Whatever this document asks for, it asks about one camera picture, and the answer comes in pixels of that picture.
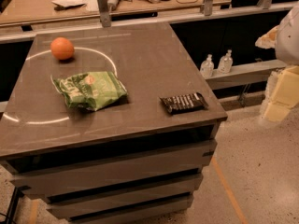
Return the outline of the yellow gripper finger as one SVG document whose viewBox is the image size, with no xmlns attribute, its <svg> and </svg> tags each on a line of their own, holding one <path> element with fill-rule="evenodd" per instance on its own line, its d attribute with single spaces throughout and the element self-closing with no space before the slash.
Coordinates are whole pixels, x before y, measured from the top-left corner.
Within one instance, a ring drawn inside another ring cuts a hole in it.
<svg viewBox="0 0 299 224">
<path fill-rule="evenodd" d="M 299 67 L 273 71 L 260 109 L 261 122 L 281 122 L 299 104 Z"/>
<path fill-rule="evenodd" d="M 278 28 L 275 26 L 266 34 L 260 36 L 255 42 L 255 46 L 261 49 L 273 49 L 276 45 Z"/>
</svg>

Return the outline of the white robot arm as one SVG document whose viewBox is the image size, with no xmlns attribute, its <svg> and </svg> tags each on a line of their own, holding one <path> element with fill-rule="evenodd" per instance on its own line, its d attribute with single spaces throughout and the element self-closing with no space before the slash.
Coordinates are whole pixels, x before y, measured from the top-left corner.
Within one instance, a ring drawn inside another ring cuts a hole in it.
<svg viewBox="0 0 299 224">
<path fill-rule="evenodd" d="M 261 108 L 263 120 L 279 123 L 299 104 L 299 3 L 279 25 L 260 36 L 255 46 L 273 48 L 276 58 L 287 64 L 285 69 L 272 72 L 268 78 Z"/>
</svg>

